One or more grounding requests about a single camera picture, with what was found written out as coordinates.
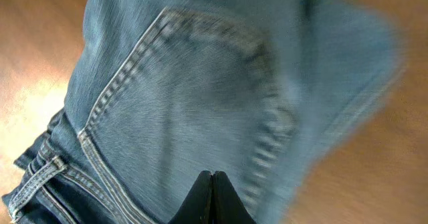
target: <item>blurred background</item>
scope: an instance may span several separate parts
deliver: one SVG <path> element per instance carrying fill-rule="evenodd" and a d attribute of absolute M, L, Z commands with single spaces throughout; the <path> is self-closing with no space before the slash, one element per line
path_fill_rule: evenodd
<path fill-rule="evenodd" d="M 350 0 L 405 38 L 407 71 L 385 109 L 321 160 L 284 223 L 428 223 L 428 0 Z M 84 46 L 86 0 L 0 0 L 0 195 L 63 103 Z M 0 223 L 10 218 L 0 204 Z"/>

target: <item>denim fabric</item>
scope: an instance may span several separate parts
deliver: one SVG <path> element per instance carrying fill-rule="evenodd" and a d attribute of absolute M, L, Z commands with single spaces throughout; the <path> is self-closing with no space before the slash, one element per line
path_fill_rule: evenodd
<path fill-rule="evenodd" d="M 14 221 L 166 223 L 218 170 L 279 223 L 398 68 L 390 27 L 343 0 L 88 0 L 84 38 L 64 109 L 16 161 Z"/>

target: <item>faded denim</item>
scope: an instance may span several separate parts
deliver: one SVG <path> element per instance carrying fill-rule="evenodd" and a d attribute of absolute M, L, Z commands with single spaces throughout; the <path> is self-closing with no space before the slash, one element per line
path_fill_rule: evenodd
<path fill-rule="evenodd" d="M 279 223 L 314 161 L 381 106 L 393 36 L 344 0 L 88 0 L 64 109 L 3 200 L 18 223 L 166 223 L 218 170 Z"/>

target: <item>blue denim jeans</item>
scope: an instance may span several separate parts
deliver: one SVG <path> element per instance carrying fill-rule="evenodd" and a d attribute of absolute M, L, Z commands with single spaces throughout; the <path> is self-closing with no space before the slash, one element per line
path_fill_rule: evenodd
<path fill-rule="evenodd" d="M 225 171 L 258 223 L 381 106 L 387 23 L 344 0 L 88 0 L 64 108 L 15 164 L 17 223 L 166 223 Z"/>

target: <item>jeans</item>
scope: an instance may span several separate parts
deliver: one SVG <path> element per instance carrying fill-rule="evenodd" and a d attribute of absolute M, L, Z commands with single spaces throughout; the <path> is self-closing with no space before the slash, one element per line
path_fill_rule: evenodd
<path fill-rule="evenodd" d="M 16 223 L 166 223 L 205 170 L 279 223 L 399 69 L 391 26 L 344 0 L 88 0 L 84 39 L 15 161 Z"/>

